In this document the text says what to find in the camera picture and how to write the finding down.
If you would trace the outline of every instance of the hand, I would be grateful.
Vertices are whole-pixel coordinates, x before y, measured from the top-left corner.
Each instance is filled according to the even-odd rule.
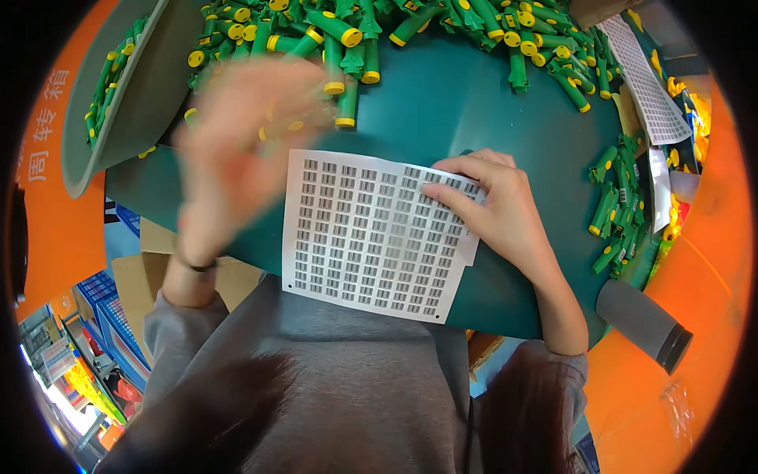
[[[224,66],[206,85],[199,117],[176,140],[185,196],[179,246],[191,265],[209,264],[284,189],[290,149],[321,125],[313,91],[322,77],[306,61],[261,60]],[[261,143],[262,127],[277,139]]]
[[[462,173],[481,182],[487,190],[484,205],[444,184],[427,184],[423,192],[450,207],[472,232],[535,286],[548,280],[555,270],[560,274],[527,175],[516,168],[511,155],[482,149],[444,159],[432,168]]]

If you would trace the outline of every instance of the person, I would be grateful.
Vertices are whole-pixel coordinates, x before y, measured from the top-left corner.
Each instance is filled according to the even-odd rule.
[[[521,344],[477,400],[463,329],[284,293],[276,275],[231,314],[215,293],[213,261],[279,199],[287,150],[318,126],[280,127],[265,157],[249,138],[311,113],[322,80],[305,62],[235,64],[200,96],[198,121],[177,138],[185,203],[146,317],[144,407],[99,472],[571,472],[587,326],[512,156],[434,164],[479,180],[483,205],[423,189],[534,285],[544,342]]]

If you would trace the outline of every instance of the pile of green toys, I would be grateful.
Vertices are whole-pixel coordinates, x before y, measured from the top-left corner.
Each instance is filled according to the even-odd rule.
[[[84,116],[86,139],[92,150],[95,149],[100,129],[103,122],[105,122],[105,117],[108,116],[108,108],[111,105],[113,96],[116,94],[121,74],[124,72],[124,68],[126,68],[127,62],[131,58],[139,42],[139,37],[142,35],[149,19],[150,15],[147,15],[135,21],[127,31],[127,34],[124,35],[124,40],[116,48],[116,51],[109,52],[105,57],[105,64],[103,64],[102,71],[100,72],[100,79],[95,88],[95,95],[92,97],[92,103],[89,104],[89,111]]]
[[[199,90],[218,62],[268,53],[280,53],[285,60],[309,58],[326,68],[324,94],[337,101],[335,124],[354,127],[358,81],[373,84],[381,78],[381,25],[400,22],[389,37],[402,47],[436,19],[448,33],[462,32],[486,52],[503,42],[500,50],[508,49],[509,82],[517,93],[528,90],[529,57],[586,112],[590,104],[584,94],[599,89],[603,99],[610,99],[609,82],[621,79],[622,67],[608,37],[596,27],[580,31],[564,1],[526,0],[517,7],[511,0],[214,0],[202,7],[205,28],[189,55],[189,65],[197,68],[189,86]],[[190,109],[186,118],[194,112]]]
[[[593,184],[600,184],[601,191],[600,201],[587,229],[600,238],[610,237],[603,254],[590,268],[592,275],[599,274],[611,264],[610,277],[621,276],[624,265],[635,257],[645,237],[644,195],[639,187],[640,172],[634,159],[643,133],[639,137],[619,135],[619,146],[608,148],[598,163],[590,168],[588,177]],[[606,173],[611,167],[618,186],[606,180]]]

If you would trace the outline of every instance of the barcode sticker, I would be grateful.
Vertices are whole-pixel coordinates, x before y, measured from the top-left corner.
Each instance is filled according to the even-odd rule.
[[[332,179],[335,171],[344,179]],[[319,207],[331,212],[311,210],[312,188],[304,184],[314,182],[324,196]],[[444,323],[479,238],[422,193],[428,182],[457,184],[479,204],[487,197],[478,182],[444,171],[347,153],[290,151],[282,289],[353,309]],[[318,245],[306,245],[308,232]]]

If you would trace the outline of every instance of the gray sweatshirt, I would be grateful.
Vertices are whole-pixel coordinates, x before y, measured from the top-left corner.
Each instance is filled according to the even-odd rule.
[[[161,294],[146,317],[154,364],[150,406],[182,378],[240,357],[288,353],[297,369],[281,418],[244,472],[273,472],[282,459],[347,472],[462,472],[468,424],[468,351],[462,329],[377,315],[284,293],[268,275],[229,314],[172,306]],[[567,365],[568,432],[586,404],[587,357],[532,350]],[[470,472],[480,472],[474,438]]]

